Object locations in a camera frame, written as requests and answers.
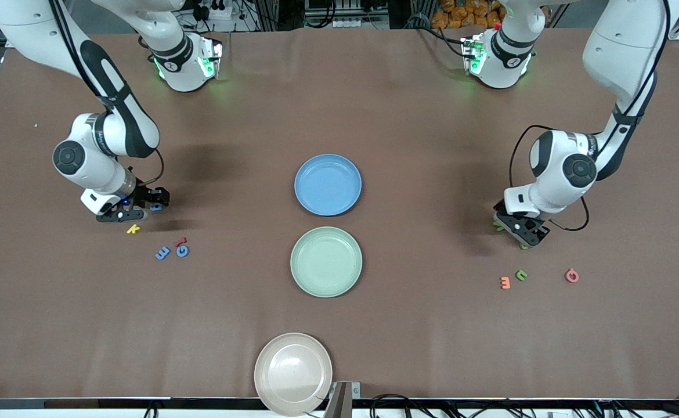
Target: plate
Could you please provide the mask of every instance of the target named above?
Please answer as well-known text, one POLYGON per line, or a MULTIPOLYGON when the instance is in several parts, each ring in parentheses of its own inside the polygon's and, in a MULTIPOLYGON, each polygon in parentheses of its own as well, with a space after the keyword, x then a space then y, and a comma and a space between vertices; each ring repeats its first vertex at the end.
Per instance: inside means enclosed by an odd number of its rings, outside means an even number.
POLYGON ((303 163, 295 175, 295 197, 312 214, 323 217, 347 212, 360 198, 363 181, 352 161, 321 154, 303 163))
POLYGON ((306 334, 273 338, 254 367, 254 386, 260 400, 284 416, 300 416, 316 409, 331 383, 332 361, 327 350, 306 334))
POLYGON ((312 229, 299 238, 291 254, 291 273, 308 294, 335 297, 350 290, 363 269, 355 238, 332 226, 312 229))

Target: green plate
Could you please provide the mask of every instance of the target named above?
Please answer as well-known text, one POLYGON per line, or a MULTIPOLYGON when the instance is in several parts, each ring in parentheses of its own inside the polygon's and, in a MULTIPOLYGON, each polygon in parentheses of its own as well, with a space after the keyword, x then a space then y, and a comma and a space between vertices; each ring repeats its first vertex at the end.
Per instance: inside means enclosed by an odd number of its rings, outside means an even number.
POLYGON ((331 226, 304 233, 291 254, 295 282, 316 297, 340 296, 350 290, 362 269, 363 253, 355 238, 331 226))

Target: brown table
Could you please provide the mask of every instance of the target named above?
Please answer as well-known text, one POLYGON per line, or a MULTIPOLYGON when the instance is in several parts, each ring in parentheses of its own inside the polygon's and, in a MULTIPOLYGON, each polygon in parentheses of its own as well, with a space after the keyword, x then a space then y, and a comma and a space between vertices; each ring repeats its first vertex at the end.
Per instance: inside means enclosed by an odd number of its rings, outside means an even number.
MULTIPOLYGON (((0 397, 255 396, 259 350, 288 331, 316 336, 335 378, 361 381, 364 396, 674 397, 679 42, 623 166, 587 196, 587 230, 521 251, 491 225, 525 127, 602 130, 615 99, 583 70, 588 34, 545 31, 530 74, 504 91, 414 31, 237 34, 227 80, 193 93, 157 79, 133 35, 98 37, 161 129, 172 206, 138 235, 97 223, 50 161, 72 119, 100 104, 8 51, 0 397), (340 217, 312 216, 292 193, 319 153, 363 174, 340 217), (363 249, 360 280, 334 299, 305 294, 288 265, 321 225, 363 249), (188 257, 154 258, 181 236, 188 257)), ((517 183, 532 178, 527 148, 517 183)), ((142 178, 157 171, 156 158, 132 163, 142 178)), ((582 209, 559 219, 579 225, 582 209)))

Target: white plate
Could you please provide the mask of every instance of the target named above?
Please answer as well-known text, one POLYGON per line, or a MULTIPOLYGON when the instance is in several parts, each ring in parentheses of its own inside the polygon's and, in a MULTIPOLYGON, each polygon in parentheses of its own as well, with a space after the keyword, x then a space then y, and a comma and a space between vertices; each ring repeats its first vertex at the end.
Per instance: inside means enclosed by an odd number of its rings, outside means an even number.
POLYGON ((285 416, 313 411, 332 383, 332 361, 312 336, 287 333, 270 341, 257 357, 254 386, 270 410, 285 416))

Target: brown tabletop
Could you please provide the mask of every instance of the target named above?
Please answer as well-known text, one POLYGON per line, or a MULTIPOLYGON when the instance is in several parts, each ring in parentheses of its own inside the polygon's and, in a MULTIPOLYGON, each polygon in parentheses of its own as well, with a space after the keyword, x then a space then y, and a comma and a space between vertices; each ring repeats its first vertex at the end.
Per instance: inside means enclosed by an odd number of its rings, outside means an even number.
MULTIPOLYGON (((530 74, 503 91, 414 31, 236 34, 227 80, 192 93, 157 79, 134 35, 98 37, 161 130, 172 205, 137 235, 97 223, 51 164, 72 119, 101 105, 8 51, 0 397, 255 396, 259 350, 289 331, 323 342, 334 378, 361 381, 364 396, 676 396, 679 42, 623 166, 587 195, 586 230, 521 251, 492 227, 525 127, 596 132, 610 115, 615 98, 583 70, 588 34, 545 31, 530 74), (339 217, 311 215, 292 192, 320 153, 363 174, 339 217), (363 249, 360 280, 333 299, 306 294, 289 268, 295 241, 322 225, 363 249), (181 236, 188 257, 154 258, 181 236)), ((532 181, 536 135, 516 183, 532 181)), ((130 164, 157 172, 156 158, 130 164)), ((581 224, 581 206, 558 219, 581 224)))

